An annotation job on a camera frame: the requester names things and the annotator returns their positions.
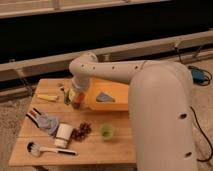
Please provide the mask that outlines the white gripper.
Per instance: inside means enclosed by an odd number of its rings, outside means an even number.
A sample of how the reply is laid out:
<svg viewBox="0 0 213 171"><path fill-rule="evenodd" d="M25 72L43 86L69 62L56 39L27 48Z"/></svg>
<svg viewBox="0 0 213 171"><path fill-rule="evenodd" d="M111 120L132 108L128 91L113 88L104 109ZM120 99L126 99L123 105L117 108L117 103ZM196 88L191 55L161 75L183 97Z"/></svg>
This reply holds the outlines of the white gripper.
<svg viewBox="0 0 213 171"><path fill-rule="evenodd" d="M87 91L90 86L90 79L88 77L78 77L74 76L72 78L72 87L76 92L82 92L81 93L81 108L86 109L87 103L86 103L86 94L83 91ZM71 103L73 103L73 100L75 98L75 91L73 89L69 90L68 97Z"/></svg>

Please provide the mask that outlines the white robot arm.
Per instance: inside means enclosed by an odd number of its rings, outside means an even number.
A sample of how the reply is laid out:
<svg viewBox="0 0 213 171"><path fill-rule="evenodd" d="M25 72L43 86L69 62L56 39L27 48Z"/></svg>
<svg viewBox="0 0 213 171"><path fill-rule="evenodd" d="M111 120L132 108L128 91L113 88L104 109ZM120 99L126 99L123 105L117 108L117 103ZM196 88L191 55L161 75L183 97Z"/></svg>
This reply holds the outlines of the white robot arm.
<svg viewBox="0 0 213 171"><path fill-rule="evenodd" d="M137 171L198 171L190 116L191 72L179 62L103 62L84 53L69 64L73 88L92 77L124 83Z"/></svg>

